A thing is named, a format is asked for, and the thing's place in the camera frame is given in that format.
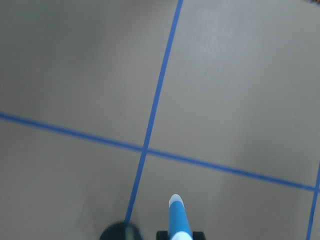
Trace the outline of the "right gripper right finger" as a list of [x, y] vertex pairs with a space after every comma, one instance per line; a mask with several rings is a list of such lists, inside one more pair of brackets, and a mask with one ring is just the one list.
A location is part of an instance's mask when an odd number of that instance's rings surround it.
[[193, 231], [192, 238], [193, 240], [206, 240], [205, 233], [202, 231]]

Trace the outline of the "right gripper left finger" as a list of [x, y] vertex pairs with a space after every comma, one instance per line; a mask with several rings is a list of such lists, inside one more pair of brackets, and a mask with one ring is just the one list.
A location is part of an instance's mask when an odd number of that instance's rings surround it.
[[156, 240], [169, 240], [169, 233], [166, 230], [159, 230], [156, 232]]

